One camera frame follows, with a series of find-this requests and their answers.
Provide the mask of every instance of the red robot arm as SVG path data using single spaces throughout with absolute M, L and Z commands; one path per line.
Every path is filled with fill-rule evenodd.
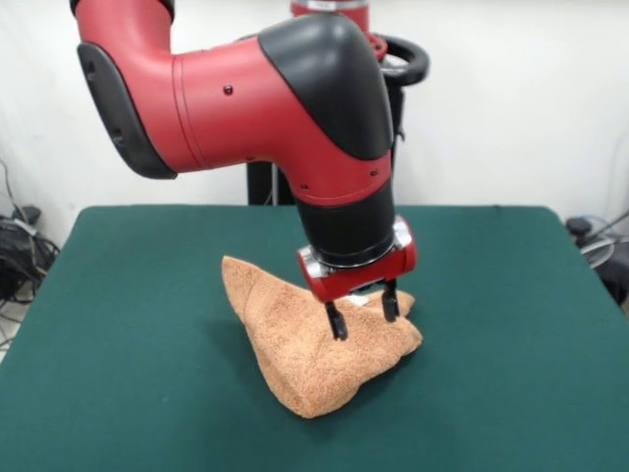
M 384 80 L 354 23 L 304 16 L 174 55 L 173 0 L 71 6 L 91 95 L 134 171 L 175 178 L 253 160 L 277 164 L 311 243 L 299 253 L 304 276 L 335 337 L 347 330 L 333 301 L 367 284 L 387 283 L 384 306 L 395 319 L 394 280 L 414 267 L 415 246 L 394 212 Z

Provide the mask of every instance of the brown towel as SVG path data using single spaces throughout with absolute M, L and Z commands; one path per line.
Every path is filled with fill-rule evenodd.
M 310 291 L 229 257 L 223 259 L 223 281 L 269 388 L 304 418 L 342 407 L 362 384 L 422 343 L 420 332 L 404 318 L 415 299 L 401 291 L 403 317 L 394 324 L 384 319 L 381 292 L 370 295 L 363 307 L 337 301 L 349 338 L 335 341 L 325 308 Z

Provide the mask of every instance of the green felt tablecloth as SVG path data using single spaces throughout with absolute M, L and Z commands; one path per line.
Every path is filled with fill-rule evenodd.
M 294 208 L 83 212 L 0 366 L 0 470 L 629 470 L 629 328 L 557 217 L 399 211 L 425 343 L 310 421 L 266 387 L 220 273 L 228 254 L 303 284 Z

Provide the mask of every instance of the black handle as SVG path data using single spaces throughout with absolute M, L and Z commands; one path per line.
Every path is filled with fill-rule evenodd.
M 430 59 L 420 46 L 399 37 L 383 34 L 378 36 L 387 42 L 387 54 L 404 59 L 408 63 L 403 66 L 385 64 L 381 67 L 388 86 L 413 86 L 426 78 L 429 73 Z

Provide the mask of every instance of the screw hole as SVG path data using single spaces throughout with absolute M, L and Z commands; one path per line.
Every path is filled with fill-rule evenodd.
M 122 147 L 125 145 L 125 139 L 122 136 L 122 131 L 120 131 L 120 129 L 116 128 L 112 133 L 111 133 L 111 141 L 114 142 L 114 145 L 118 148 Z
M 96 66 L 91 61 L 87 63 L 86 76 L 89 81 L 93 81 L 96 78 Z

